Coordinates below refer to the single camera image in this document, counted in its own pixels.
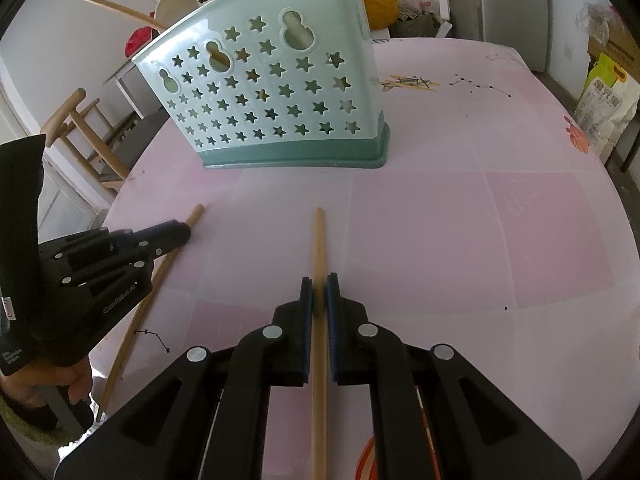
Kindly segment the person left hand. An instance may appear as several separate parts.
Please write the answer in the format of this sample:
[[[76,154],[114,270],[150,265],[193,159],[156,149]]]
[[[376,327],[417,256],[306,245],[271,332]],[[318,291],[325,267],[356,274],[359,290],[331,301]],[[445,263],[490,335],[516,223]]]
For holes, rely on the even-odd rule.
[[[40,387],[66,387],[68,400],[77,404],[89,395],[92,385],[88,356],[70,367],[59,367],[46,359],[33,360],[10,376],[1,375],[1,391],[24,408],[42,408],[47,404]]]

